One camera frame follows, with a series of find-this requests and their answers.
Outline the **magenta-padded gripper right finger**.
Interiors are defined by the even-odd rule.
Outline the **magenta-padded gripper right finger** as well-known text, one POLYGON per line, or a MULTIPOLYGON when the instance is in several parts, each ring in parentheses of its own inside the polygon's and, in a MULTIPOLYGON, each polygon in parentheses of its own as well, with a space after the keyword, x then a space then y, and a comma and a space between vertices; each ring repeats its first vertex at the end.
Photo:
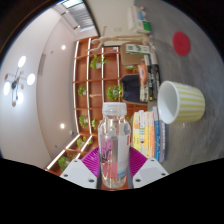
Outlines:
POLYGON ((168 172, 155 159, 147 159, 138 150, 129 150, 128 187, 140 188, 168 175, 168 172))

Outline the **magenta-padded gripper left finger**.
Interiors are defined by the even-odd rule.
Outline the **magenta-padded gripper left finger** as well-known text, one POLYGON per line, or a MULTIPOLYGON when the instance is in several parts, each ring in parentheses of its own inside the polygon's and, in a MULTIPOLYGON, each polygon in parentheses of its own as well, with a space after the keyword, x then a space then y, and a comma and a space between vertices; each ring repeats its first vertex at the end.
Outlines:
POLYGON ((94 148, 82 159, 73 159, 60 177, 81 187, 96 189, 99 173, 99 152, 94 148))

